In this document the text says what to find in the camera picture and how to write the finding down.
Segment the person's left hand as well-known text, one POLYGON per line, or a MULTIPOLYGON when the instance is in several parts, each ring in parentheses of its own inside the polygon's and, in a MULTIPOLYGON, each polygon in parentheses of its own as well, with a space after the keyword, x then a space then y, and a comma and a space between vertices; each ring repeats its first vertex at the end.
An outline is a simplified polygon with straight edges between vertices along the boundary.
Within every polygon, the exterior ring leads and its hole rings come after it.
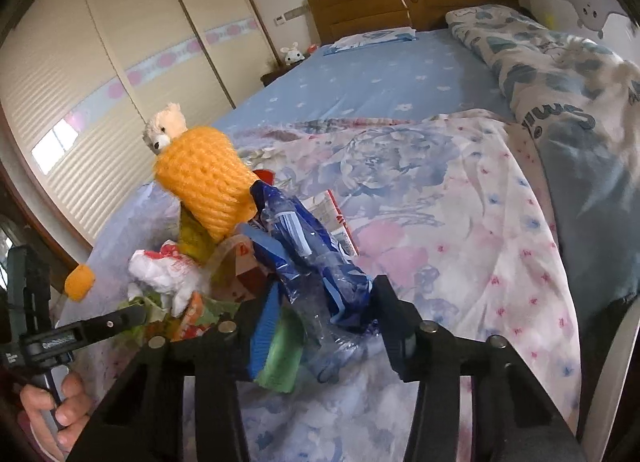
POLYGON ((70 372, 62 384, 63 400, 57 404, 52 395, 36 386, 25 385, 20 393, 21 403, 29 418, 32 434, 48 460, 63 461, 89 422, 92 400, 86 393, 80 375, 70 372), (62 426, 55 434, 49 430, 45 418, 53 411, 62 426))

